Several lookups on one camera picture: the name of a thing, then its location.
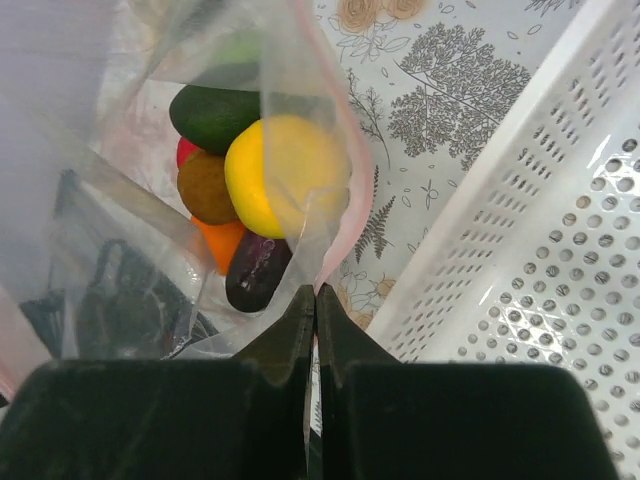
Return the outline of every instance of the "basket hole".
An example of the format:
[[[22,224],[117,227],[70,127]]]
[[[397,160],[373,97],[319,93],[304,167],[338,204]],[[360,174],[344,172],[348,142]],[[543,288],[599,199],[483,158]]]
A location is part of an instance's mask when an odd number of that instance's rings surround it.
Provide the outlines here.
[[[582,257],[582,260],[587,265],[593,265],[598,261],[599,258],[600,256],[596,252],[587,252]]]
[[[616,230],[625,230],[631,221],[627,217],[618,217],[613,221],[613,228]]]
[[[588,238],[589,237],[586,233],[578,232],[573,236],[573,243],[575,243],[576,245],[584,245],[585,243],[587,243]]]
[[[620,190],[621,192],[628,192],[633,188],[634,185],[635,182],[631,177],[621,178],[618,181],[618,190]]]
[[[562,217],[562,223],[567,227],[572,226],[576,223],[577,217],[573,213],[567,213]]]
[[[625,275],[621,280],[624,288],[635,288],[638,286],[638,277],[635,275]]]
[[[631,325],[633,323],[633,320],[633,315],[631,315],[629,312],[622,312],[620,315],[618,315],[618,323],[623,327]]]
[[[549,240],[552,243],[559,243],[560,241],[562,241],[562,232],[560,230],[554,230],[549,234]]]
[[[578,200],[576,200],[576,207],[578,208],[584,209],[584,208],[587,208],[589,205],[591,205],[591,199],[586,195],[583,195],[582,197],[578,198]]]
[[[536,264],[532,262],[526,263],[523,267],[523,271],[527,275],[533,275],[536,273]]]
[[[566,297],[567,295],[569,295],[569,293],[571,293],[569,285],[560,284],[556,287],[556,294],[559,297]]]
[[[629,237],[626,242],[624,242],[624,246],[629,250],[637,250],[640,248],[640,238],[639,237]]]
[[[609,173],[617,172],[620,168],[622,168],[622,162],[617,158],[612,158],[604,166],[604,169]]]
[[[609,248],[611,245],[613,245],[613,242],[614,242],[613,236],[609,234],[602,235],[598,239],[598,245],[600,245],[602,248]]]
[[[622,301],[622,295],[618,292],[609,292],[605,295],[604,301],[609,305],[618,305]]]
[[[540,247],[536,250],[536,257],[540,259],[547,258],[549,256],[549,249],[547,247]]]
[[[593,320],[596,320],[596,321],[604,320],[606,316],[607,316],[607,312],[605,312],[604,309],[602,308],[598,307],[591,310],[591,318]]]
[[[602,64],[598,64],[596,65],[596,67],[593,69],[593,72],[591,73],[591,78],[596,78],[598,75],[600,75],[602,73]]]
[[[616,57],[614,66],[617,67],[618,65],[620,65],[622,63],[622,60],[624,60],[624,52]]]
[[[587,219],[587,226],[589,228],[598,228],[602,224],[602,217],[600,215],[591,215]]]
[[[611,280],[611,275],[607,272],[598,272],[593,277],[597,285],[606,285]]]
[[[592,343],[587,346],[587,353],[589,355],[593,355],[594,357],[597,357],[602,353],[602,347],[597,343]]]
[[[611,265],[613,268],[620,268],[626,262],[627,262],[627,259],[624,257],[624,255],[620,255],[620,254],[614,255],[609,259],[609,265]]]
[[[545,273],[547,274],[547,277],[555,278],[560,273],[560,269],[555,265],[549,265],[545,270]]]
[[[591,288],[583,288],[582,290],[580,290],[580,298],[582,300],[591,300],[593,299],[593,297],[595,297],[595,295],[596,292],[594,292]]]
[[[605,185],[606,185],[606,182],[604,178],[601,178],[601,177],[594,178],[593,181],[591,182],[591,190],[599,192],[604,188]]]
[[[569,272],[569,278],[574,282],[579,282],[584,277],[584,271],[581,268],[574,268]]]
[[[545,312],[553,312],[556,309],[556,302],[553,300],[545,300],[542,304],[542,309]]]
[[[573,258],[573,252],[571,250],[569,250],[568,248],[565,248],[564,250],[562,250],[558,254],[558,257],[560,258],[560,260],[562,262],[568,262],[569,260],[571,260]]]
[[[602,209],[611,211],[618,206],[618,199],[616,197],[607,197],[602,201]]]

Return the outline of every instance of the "red apple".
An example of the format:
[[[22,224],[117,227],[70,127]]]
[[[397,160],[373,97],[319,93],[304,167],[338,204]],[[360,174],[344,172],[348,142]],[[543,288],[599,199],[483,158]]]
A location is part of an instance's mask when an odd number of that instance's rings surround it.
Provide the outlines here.
[[[199,150],[200,149],[189,140],[184,137],[180,137],[180,141],[178,142],[178,151],[176,152],[176,163],[178,168],[182,167],[182,164],[186,162],[192,154]]]

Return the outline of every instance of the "white plastic basket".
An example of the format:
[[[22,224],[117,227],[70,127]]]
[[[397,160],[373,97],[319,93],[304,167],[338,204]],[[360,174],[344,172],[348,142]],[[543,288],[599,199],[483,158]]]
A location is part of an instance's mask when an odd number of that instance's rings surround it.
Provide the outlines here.
[[[572,371],[625,480],[640,479],[639,142],[640,0],[591,0],[368,329],[404,361]]]

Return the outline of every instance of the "clear plastic bag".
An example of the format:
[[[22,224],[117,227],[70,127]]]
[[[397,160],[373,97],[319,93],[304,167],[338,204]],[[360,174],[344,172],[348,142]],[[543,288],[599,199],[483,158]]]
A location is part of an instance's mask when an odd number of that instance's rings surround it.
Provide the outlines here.
[[[194,245],[199,245],[201,238],[189,228],[188,220],[178,219],[180,215],[158,205],[157,211],[156,207],[140,211],[137,204],[140,192],[129,186],[119,187],[123,190],[117,193],[108,190],[106,199],[102,198],[104,191],[96,195],[89,188],[89,194],[97,198],[93,207],[107,211],[110,203],[123,203],[121,195],[130,196],[123,216],[127,216],[127,210],[133,211],[134,217],[150,223],[152,230],[164,236],[165,248],[148,254],[142,248],[146,246],[147,234],[139,235],[141,227],[136,222],[116,222],[113,229],[117,235],[111,235],[127,238],[127,248],[132,243],[136,251],[142,249],[139,253],[151,268],[161,270],[185,295],[188,305],[197,301],[199,321],[195,322],[194,310],[187,331],[182,332],[184,335],[175,332],[174,335],[181,341],[193,341],[193,326],[198,325],[202,328],[201,336],[207,338],[193,343],[184,355],[235,353],[284,312],[300,285],[315,284],[319,288],[324,281],[331,280],[330,274],[348,254],[366,223],[373,195],[373,171],[365,140],[348,106],[344,74],[314,24],[306,1],[272,0],[266,8],[261,0],[80,0],[64,5],[54,0],[30,0],[26,4],[6,2],[3,12],[0,60],[15,68],[3,78],[6,88],[0,86],[0,92],[22,102],[34,118],[41,112],[50,112],[46,125],[51,130],[48,138],[61,141],[62,150],[71,138],[79,146],[90,145],[109,164],[152,193],[161,194],[178,210],[184,211],[176,200],[175,186],[163,180],[164,191],[158,192],[157,178],[151,173],[170,172],[168,176],[175,179],[173,162],[178,135],[171,127],[168,113],[161,121],[150,124],[145,117],[147,110],[167,112],[181,84],[261,92],[265,187],[293,251],[292,261],[265,311],[248,315],[233,309],[226,301],[223,277],[214,273],[204,281],[202,275],[207,267],[198,254],[195,260],[191,259],[199,264],[193,275],[180,262],[167,260],[172,256],[193,256],[192,250],[199,249]],[[283,115],[302,117],[320,127],[331,139],[327,154],[308,152],[304,141],[295,135],[273,133],[272,122]],[[29,142],[30,135],[40,133],[25,130],[21,138]],[[78,147],[65,150],[64,154],[66,160],[72,159],[67,164],[73,164],[65,168],[76,170],[86,181],[80,170],[85,168],[88,152]],[[99,164],[99,160],[96,157],[90,163]],[[45,158],[41,160],[45,167],[53,168],[48,162]],[[57,165],[53,173],[59,177],[61,169]],[[330,180],[323,177],[326,170],[333,172]],[[53,186],[53,178],[39,174],[33,182],[25,179],[23,188],[39,186],[39,182],[46,184],[46,198],[41,195],[43,198],[36,203],[52,202],[57,188]],[[46,208],[40,210],[41,223],[46,223],[51,212]],[[21,213],[7,214],[0,222],[8,225],[16,215],[19,217]],[[83,215],[83,221],[90,224],[91,215]],[[58,229],[60,235],[65,231]],[[46,260],[41,265],[36,256],[30,260],[35,262],[33,265],[24,265],[24,278],[16,280],[21,287],[36,273],[47,278],[50,249],[81,251],[78,246],[61,249],[54,241],[55,236],[41,243],[40,235],[40,231],[24,233],[27,240],[37,239],[32,243],[42,248]],[[102,237],[100,248],[107,240]],[[2,248],[0,254],[12,252],[12,248]],[[93,251],[98,257],[100,248]],[[97,257],[91,262],[96,266]],[[161,264],[166,264],[166,268],[161,268]],[[117,268],[112,275],[118,277]],[[96,283],[89,274],[78,280],[77,285],[69,277],[60,281],[72,284],[65,291],[78,292],[86,292]],[[21,292],[17,301],[41,298],[50,289],[43,282],[37,294]],[[104,289],[113,289],[113,285]],[[83,295],[76,295],[75,304],[82,303],[79,299]],[[66,354],[84,356],[82,349],[72,349],[74,345],[78,347],[78,337],[65,341],[69,347]],[[113,349],[104,351],[114,354]],[[127,348],[115,350],[118,357],[130,353]]]
[[[210,327],[195,226],[24,92],[0,84],[0,111],[0,392],[50,358],[166,358]]]

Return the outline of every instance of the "toy fruit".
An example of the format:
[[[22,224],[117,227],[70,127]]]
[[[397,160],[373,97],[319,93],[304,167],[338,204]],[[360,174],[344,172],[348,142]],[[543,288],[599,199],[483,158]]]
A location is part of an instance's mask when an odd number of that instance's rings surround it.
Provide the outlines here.
[[[187,85],[171,102],[169,117],[191,143],[225,155],[233,140],[260,118],[260,92]]]
[[[267,238],[299,233],[309,201],[314,214],[339,218],[349,179],[349,162],[343,152],[336,137],[302,117],[258,120],[235,139],[225,159],[227,189],[238,218],[249,230]]]
[[[229,271],[231,259],[238,249],[240,240],[247,231],[241,222],[235,221],[224,225],[207,225],[195,217],[191,221],[200,228],[209,250],[218,266],[218,273],[226,275]]]
[[[180,137],[180,140],[178,141],[178,150],[176,151],[176,164],[178,165],[178,168],[182,167],[184,162],[198,151],[200,151],[200,149],[193,143],[184,137]]]
[[[225,185],[224,159],[196,152],[178,171],[178,193],[191,215],[207,225],[238,219]]]
[[[280,285],[291,256],[286,240],[264,238],[247,230],[225,279],[231,306],[246,313],[264,310]]]

